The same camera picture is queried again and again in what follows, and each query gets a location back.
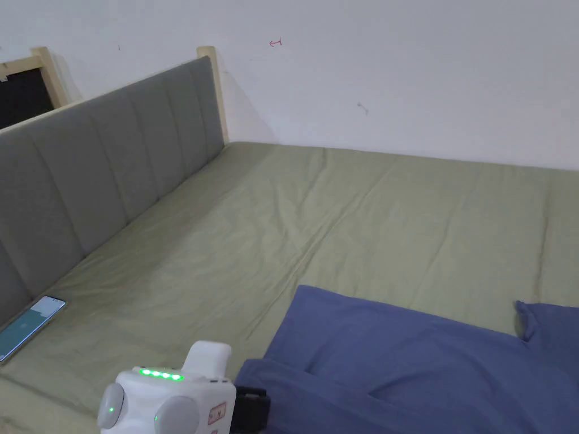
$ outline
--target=dark opening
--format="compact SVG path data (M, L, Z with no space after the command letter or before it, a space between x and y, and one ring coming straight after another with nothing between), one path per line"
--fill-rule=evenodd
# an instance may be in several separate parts
M12 74L0 82L0 128L53 109L40 69Z

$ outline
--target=white robot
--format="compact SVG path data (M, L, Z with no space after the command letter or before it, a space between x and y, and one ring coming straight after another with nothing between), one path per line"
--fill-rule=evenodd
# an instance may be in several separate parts
M225 378L231 347L198 341L183 368L134 367L121 372L102 397L101 434L257 433L267 424L263 389Z

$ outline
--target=green bed sheet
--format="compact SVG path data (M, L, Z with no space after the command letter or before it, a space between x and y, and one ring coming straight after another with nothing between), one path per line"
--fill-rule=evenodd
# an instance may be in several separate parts
M49 290L68 306L0 368L0 424L91 425L121 370L196 340L230 344L235 377L298 284L515 334L515 300L579 306L578 192L577 172L230 145Z

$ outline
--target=gray upholstered headboard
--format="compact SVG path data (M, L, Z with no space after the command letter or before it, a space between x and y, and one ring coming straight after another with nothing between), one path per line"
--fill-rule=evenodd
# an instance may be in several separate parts
M208 57L0 131L0 325L222 148Z

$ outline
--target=smartphone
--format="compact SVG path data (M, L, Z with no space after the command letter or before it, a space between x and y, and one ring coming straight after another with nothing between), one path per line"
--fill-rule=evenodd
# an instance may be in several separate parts
M0 363L24 345L65 304L62 300L45 296L8 324L0 332Z

